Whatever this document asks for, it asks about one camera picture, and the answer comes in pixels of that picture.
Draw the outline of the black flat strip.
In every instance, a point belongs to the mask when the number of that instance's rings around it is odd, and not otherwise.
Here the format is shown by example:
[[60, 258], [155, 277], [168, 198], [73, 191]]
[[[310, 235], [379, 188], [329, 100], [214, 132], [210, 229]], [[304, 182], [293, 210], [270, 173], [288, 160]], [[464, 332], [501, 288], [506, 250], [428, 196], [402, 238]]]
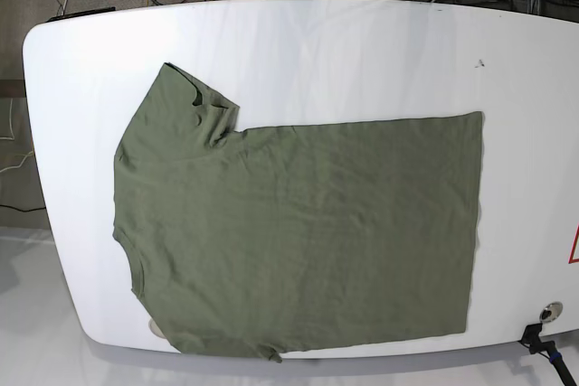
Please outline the black flat strip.
[[100, 9], [87, 10], [87, 11], [82, 11], [82, 12], [77, 12], [77, 13], [61, 14], [58, 16], [55, 15], [54, 17], [51, 17], [49, 20], [47, 20], [46, 23], [53, 23], [53, 22], [57, 22], [57, 21], [61, 21], [61, 20], [79, 18], [79, 17], [90, 16], [90, 15], [95, 15], [95, 14], [105, 14], [105, 13], [110, 13], [110, 12], [115, 12], [115, 11], [116, 11], [116, 7], [113, 6], [113, 7], [106, 7], [106, 8], [100, 8]]

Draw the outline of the silver table grommet right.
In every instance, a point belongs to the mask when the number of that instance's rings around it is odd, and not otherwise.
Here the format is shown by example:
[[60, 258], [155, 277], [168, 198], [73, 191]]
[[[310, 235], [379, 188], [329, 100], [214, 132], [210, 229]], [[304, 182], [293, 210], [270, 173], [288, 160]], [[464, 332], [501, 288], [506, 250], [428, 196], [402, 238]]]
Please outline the silver table grommet right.
[[554, 322], [563, 312], [564, 306], [561, 302], [551, 302], [543, 308], [540, 313], [539, 320], [542, 324]]

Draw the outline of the olive green T-shirt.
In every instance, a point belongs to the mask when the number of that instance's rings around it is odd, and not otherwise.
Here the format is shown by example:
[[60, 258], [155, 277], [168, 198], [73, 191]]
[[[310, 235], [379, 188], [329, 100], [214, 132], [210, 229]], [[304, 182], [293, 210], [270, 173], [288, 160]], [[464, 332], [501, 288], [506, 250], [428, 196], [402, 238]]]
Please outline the olive green T-shirt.
[[113, 236], [178, 351], [261, 357], [461, 334], [483, 116], [237, 131], [164, 64], [114, 156]]

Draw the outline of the red triangle warning sticker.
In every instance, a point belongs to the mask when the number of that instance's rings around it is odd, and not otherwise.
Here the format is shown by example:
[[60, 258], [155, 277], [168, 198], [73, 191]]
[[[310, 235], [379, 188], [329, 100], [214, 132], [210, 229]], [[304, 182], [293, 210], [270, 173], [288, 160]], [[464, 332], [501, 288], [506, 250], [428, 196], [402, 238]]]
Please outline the red triangle warning sticker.
[[568, 263], [569, 264], [574, 264], [574, 263], [578, 263], [579, 262], [579, 258], [578, 258], [578, 240], [579, 240], [579, 227], [576, 230], [576, 233], [574, 235], [574, 242], [573, 242], [573, 246], [571, 248], [571, 252], [570, 252], [570, 256], [569, 256], [569, 260]]

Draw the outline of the silver table grommet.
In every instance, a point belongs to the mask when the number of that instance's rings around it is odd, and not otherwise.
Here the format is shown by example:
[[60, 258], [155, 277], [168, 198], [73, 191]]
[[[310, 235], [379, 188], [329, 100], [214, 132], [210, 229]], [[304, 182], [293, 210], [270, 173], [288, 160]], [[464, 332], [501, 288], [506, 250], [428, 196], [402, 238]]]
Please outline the silver table grommet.
[[563, 312], [564, 306], [561, 302], [551, 302], [543, 308], [540, 313], [539, 320], [542, 324], [554, 322]]
[[157, 323], [152, 318], [150, 318], [148, 321], [148, 327], [149, 327], [149, 330], [151, 331], [151, 333], [153, 335], [155, 335], [156, 337], [159, 337], [161, 339], [166, 338], [165, 335], [163, 334], [163, 332], [158, 327]]

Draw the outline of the black clamp with pole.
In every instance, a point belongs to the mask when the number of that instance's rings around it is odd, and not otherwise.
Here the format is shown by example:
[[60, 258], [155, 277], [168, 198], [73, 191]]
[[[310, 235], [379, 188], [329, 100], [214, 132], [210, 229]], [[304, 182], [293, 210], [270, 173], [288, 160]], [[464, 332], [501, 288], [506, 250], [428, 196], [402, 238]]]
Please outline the black clamp with pole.
[[530, 354], [544, 356], [554, 367], [564, 386], [576, 386], [574, 376], [567, 368], [562, 354], [558, 351], [554, 341], [543, 341], [539, 336], [542, 332], [542, 324], [527, 325], [519, 343], [523, 345]]

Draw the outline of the silver table grommet left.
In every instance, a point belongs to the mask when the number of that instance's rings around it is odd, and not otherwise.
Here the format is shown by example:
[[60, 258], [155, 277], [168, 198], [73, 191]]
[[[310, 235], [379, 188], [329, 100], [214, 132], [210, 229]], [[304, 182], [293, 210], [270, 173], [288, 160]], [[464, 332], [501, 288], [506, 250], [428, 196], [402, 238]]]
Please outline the silver table grommet left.
[[159, 337], [161, 339], [166, 338], [165, 335], [163, 334], [163, 332], [158, 327], [157, 323], [152, 318], [150, 318], [148, 321], [148, 327], [149, 327], [149, 330], [151, 331], [151, 333], [153, 335], [155, 335], [156, 337]]

